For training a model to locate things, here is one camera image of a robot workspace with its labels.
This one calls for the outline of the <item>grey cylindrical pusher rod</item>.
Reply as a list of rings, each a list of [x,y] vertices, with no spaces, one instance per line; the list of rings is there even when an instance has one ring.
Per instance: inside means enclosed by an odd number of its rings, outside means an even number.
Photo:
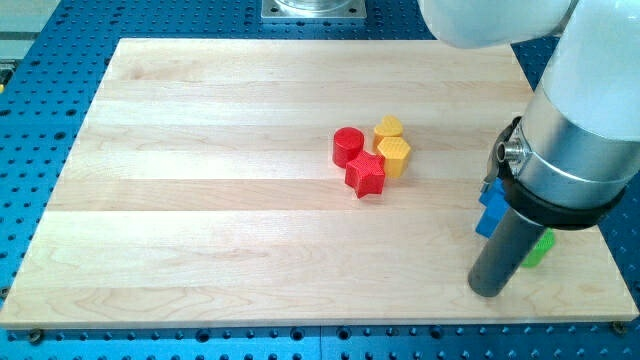
[[[468,273],[471,289],[483,297],[499,295],[545,231],[508,208]]]

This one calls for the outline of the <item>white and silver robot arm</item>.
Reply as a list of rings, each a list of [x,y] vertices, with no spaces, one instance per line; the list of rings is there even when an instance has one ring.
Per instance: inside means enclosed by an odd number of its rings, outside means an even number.
[[[595,225],[638,173],[639,5],[421,0],[419,7],[431,33],[457,48],[558,37],[525,112],[489,155],[483,186],[500,183],[508,207],[468,282],[494,297],[547,229]]]

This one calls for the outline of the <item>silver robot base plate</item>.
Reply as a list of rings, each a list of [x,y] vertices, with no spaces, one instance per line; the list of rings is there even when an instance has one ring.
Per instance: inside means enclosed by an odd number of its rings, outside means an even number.
[[[261,18],[280,19],[364,19],[365,0],[262,0]]]

